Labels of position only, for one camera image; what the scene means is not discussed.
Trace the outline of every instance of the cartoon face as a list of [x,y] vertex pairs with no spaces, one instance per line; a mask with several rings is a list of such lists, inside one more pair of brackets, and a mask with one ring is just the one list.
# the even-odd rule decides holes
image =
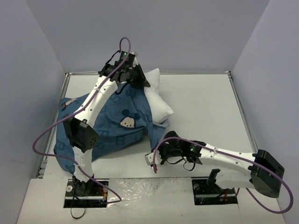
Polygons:
[[135,113],[134,116],[130,116],[130,111],[125,109],[122,111],[122,115],[125,116],[121,122],[120,125],[127,128],[134,128],[136,127],[136,121],[140,119],[140,116],[138,113]]
[[67,102],[65,102],[65,103],[63,103],[63,104],[61,104],[61,109],[62,109],[62,111],[64,111],[64,110],[66,109],[66,107],[67,107],[68,105],[70,105],[72,102],[74,102],[76,99],[77,99],[77,98],[70,99],[69,101],[67,101]]
[[121,126],[133,128],[135,127],[135,120],[134,118],[126,117],[122,120]]

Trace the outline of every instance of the white table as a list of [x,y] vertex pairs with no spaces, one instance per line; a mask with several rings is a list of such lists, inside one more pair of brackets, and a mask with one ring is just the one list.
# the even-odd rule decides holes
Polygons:
[[[96,79],[97,76],[71,76],[65,96],[75,98],[87,94]],[[160,95],[175,112],[167,131],[175,130],[181,137],[229,150],[252,152],[227,75],[161,75]],[[105,209],[88,209],[80,220],[73,220],[69,209],[63,209],[66,181],[71,174],[64,172],[55,158],[49,158],[44,178],[30,182],[18,223],[284,224],[282,215],[262,209],[245,190],[238,196],[238,205],[195,206],[190,177],[208,176],[216,167],[198,165],[189,172],[182,164],[165,164],[154,174],[144,159],[148,152],[150,144],[146,137],[138,144],[93,162],[95,177],[110,179],[109,186],[124,201]],[[275,199],[256,195],[270,208],[279,210]]]

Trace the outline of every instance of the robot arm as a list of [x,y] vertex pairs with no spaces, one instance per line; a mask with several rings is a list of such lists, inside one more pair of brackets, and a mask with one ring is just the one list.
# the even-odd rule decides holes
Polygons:
[[[266,151],[258,150],[257,153],[241,153],[217,148],[200,141],[196,142],[203,147],[194,145],[190,142],[178,139],[175,131],[168,132],[166,138],[175,137],[177,139],[164,142],[158,149],[156,159],[160,165],[163,165],[171,157],[181,157],[185,163],[194,163],[200,165],[214,165],[226,170],[213,169],[208,178],[207,184],[216,184],[222,189],[231,188],[252,188],[259,193],[278,198],[281,183],[279,180],[268,174],[258,166],[252,165],[232,156],[244,158],[251,162],[259,163],[265,166],[280,178],[283,178],[285,169]],[[148,165],[153,166],[154,153],[145,155]]]
[[[84,107],[92,99],[91,103],[84,111],[77,114],[75,117],[64,121],[65,133],[73,148],[75,161],[89,176],[93,176],[93,146],[99,139],[98,134],[93,130],[93,126],[99,112],[109,97],[123,82],[128,82],[136,89],[144,86],[150,87],[140,64],[137,62],[136,56],[129,53],[125,63],[110,77],[110,80],[106,81],[99,89],[100,84],[104,82],[105,78],[121,63],[121,61],[124,60],[127,54],[127,52],[122,51],[120,59],[115,61],[114,65],[110,65],[108,63],[109,61],[106,63],[102,71],[99,72],[99,78],[93,87],[93,90],[89,93],[80,108]],[[93,184],[93,182],[79,170],[78,166],[75,166],[73,181],[79,182],[79,187],[85,192],[88,192]]]

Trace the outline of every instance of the folded blue fabric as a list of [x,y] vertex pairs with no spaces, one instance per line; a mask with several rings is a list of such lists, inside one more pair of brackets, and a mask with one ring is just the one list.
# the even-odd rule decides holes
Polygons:
[[[58,119],[74,113],[87,96],[88,94],[74,99],[63,98],[60,101]],[[93,148],[93,160],[140,141],[146,133],[149,135],[150,147],[154,149],[168,125],[168,121],[154,125],[143,88],[133,89],[127,85],[120,95],[111,95],[95,121],[93,128],[100,138]],[[74,159],[63,124],[57,126],[54,153]],[[62,158],[57,158],[57,161],[64,171],[73,174],[75,167],[72,161]]]

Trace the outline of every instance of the white wall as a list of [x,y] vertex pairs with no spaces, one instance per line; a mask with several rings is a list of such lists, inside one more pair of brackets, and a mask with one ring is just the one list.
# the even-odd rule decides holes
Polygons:
[[[233,81],[257,145],[285,167],[293,190],[286,223],[299,221],[299,1],[271,0],[235,68]],[[282,190],[281,208],[289,203]]]
[[[24,0],[0,1],[0,223],[16,223],[38,158],[31,145],[53,120],[64,80]],[[39,145],[44,149],[45,140]]]
[[100,70],[127,36],[144,70],[223,73],[269,0],[26,2],[65,71]]

